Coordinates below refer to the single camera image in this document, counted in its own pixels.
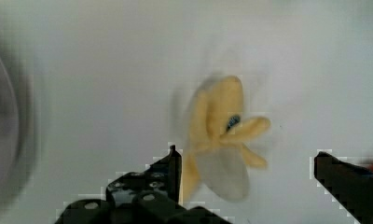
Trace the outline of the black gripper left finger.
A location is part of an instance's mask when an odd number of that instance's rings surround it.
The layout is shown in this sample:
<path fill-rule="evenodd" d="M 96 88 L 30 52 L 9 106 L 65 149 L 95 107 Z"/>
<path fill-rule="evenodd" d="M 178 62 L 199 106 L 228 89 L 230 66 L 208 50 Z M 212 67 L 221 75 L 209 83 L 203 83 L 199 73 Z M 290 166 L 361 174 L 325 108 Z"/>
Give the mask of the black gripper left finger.
<path fill-rule="evenodd" d="M 182 156 L 175 146 L 143 172 L 110 182 L 105 198 L 70 203 L 54 224 L 231 224 L 202 207 L 179 204 Z"/>

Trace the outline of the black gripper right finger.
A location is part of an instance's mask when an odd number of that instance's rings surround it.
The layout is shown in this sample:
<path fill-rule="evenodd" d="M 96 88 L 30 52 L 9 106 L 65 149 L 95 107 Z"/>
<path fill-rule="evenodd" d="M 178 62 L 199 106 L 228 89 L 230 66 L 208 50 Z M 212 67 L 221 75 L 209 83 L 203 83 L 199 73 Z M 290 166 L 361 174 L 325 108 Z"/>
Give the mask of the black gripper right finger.
<path fill-rule="evenodd" d="M 373 172 L 323 151 L 313 161 L 314 178 L 360 224 L 373 224 Z"/>

